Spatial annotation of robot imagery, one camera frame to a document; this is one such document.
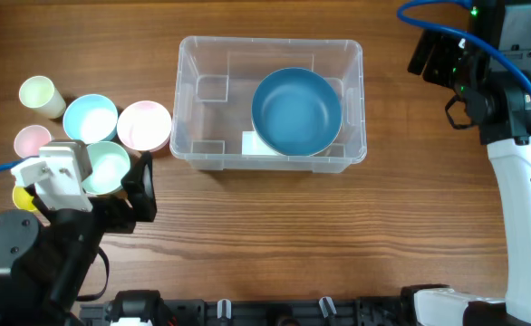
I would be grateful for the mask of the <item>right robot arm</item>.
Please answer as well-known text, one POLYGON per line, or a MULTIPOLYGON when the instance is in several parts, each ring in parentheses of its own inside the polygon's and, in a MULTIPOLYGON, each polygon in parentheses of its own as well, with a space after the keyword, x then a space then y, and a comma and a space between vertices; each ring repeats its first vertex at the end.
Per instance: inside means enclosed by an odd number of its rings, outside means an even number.
POLYGON ((415 20, 422 31, 408 70, 453 90, 494 169, 506 231, 501 299, 416 285, 401 292, 413 325, 531 325, 531 1, 463 0, 461 31, 415 20))

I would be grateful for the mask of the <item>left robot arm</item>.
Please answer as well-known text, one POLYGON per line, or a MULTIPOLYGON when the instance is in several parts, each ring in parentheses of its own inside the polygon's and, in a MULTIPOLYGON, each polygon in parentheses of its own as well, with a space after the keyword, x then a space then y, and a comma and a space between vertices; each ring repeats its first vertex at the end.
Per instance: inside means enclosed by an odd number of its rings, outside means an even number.
POLYGON ((0 214, 0 325, 80 324, 71 308, 89 299, 79 291, 103 235, 155 219, 152 163, 143 153, 121 181, 127 196, 93 197, 92 210, 55 210, 35 197, 49 225, 24 210, 0 214))

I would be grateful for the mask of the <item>pink plastic bowl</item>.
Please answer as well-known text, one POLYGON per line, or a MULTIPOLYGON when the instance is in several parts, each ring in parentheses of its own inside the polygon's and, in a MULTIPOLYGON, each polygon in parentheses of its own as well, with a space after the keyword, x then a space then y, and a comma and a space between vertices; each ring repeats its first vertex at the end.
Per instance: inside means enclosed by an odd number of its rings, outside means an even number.
POLYGON ((126 107, 118 118, 117 135, 123 145, 137 151, 157 151, 170 138, 172 118, 155 101, 137 101, 126 107))

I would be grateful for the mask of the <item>mint green plastic bowl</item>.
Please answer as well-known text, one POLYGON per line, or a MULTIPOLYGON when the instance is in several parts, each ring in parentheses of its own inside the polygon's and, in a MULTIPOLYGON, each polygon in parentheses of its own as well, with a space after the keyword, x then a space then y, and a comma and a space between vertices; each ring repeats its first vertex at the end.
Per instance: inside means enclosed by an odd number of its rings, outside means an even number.
POLYGON ((130 170, 130 156, 127 151, 111 141, 93 143, 87 150, 92 173, 82 182, 84 190, 95 196, 119 191, 121 180, 130 170))

